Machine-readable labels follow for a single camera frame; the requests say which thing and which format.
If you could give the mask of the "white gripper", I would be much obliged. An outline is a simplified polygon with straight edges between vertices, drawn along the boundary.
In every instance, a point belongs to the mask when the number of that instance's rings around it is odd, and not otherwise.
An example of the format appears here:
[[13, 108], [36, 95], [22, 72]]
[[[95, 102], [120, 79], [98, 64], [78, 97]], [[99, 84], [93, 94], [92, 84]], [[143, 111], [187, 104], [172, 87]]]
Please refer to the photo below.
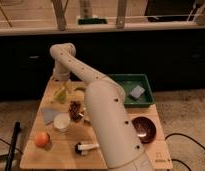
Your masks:
[[[72, 93], [71, 81], [67, 81], [70, 78], [70, 70], [68, 68], [64, 67], [62, 64], [56, 63], [54, 65], [54, 68], [53, 68], [53, 77], [57, 81], [65, 81], [64, 82], [65, 94], [66, 94], [66, 96], [71, 95], [71, 93]], [[57, 83], [59, 85], [57, 86], [57, 89], [54, 92], [55, 97], [60, 93], [60, 91], [62, 89], [62, 82], [57, 82]]]

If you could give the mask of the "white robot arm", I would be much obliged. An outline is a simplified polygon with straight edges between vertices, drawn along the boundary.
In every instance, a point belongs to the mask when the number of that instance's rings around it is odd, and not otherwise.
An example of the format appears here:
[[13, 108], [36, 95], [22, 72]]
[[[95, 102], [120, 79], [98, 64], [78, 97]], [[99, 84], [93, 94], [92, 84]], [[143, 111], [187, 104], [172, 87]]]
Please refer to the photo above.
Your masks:
[[154, 171], [124, 107], [123, 88], [74, 57], [73, 44], [55, 44], [50, 54], [87, 84], [84, 104], [108, 171]]

